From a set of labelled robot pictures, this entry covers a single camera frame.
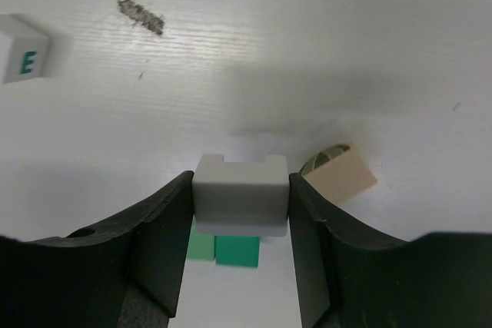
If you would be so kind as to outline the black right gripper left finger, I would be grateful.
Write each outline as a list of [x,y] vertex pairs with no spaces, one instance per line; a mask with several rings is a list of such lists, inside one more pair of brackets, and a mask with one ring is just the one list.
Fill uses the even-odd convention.
[[1,238],[3,327],[166,327],[193,218],[191,171],[67,237]]

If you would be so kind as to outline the white lettered wood block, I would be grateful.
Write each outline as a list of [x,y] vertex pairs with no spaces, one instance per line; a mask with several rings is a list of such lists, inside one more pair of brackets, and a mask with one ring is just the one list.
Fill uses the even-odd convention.
[[1,15],[1,84],[42,76],[51,39],[12,15]]

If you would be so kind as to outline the dark green wood block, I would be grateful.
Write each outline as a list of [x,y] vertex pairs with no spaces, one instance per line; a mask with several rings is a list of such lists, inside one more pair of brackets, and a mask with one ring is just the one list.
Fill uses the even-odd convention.
[[259,255],[259,237],[217,236],[215,239],[216,264],[257,268]]

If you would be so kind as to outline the light green wood block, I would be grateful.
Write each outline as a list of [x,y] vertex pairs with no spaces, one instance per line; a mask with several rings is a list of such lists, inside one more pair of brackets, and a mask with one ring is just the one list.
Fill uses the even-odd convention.
[[188,242],[187,258],[192,260],[214,260],[215,236],[200,234],[193,227]]

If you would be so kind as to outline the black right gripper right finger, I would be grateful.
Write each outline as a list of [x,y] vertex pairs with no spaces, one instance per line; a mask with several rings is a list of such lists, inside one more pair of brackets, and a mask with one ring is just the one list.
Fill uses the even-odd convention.
[[491,236],[380,232],[290,176],[289,224],[304,327],[489,327]]

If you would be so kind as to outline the tan wood block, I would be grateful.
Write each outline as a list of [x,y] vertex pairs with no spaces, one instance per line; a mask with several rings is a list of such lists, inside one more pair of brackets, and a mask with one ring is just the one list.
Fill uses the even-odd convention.
[[336,144],[319,151],[299,174],[326,200],[347,203],[377,184],[377,178],[359,151],[349,144]]

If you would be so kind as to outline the white notched wood block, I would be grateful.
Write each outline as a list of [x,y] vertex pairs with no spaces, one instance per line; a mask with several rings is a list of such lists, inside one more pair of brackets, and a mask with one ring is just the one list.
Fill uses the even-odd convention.
[[201,157],[192,178],[195,226],[213,236],[283,237],[288,229],[287,158],[227,162],[220,154]]

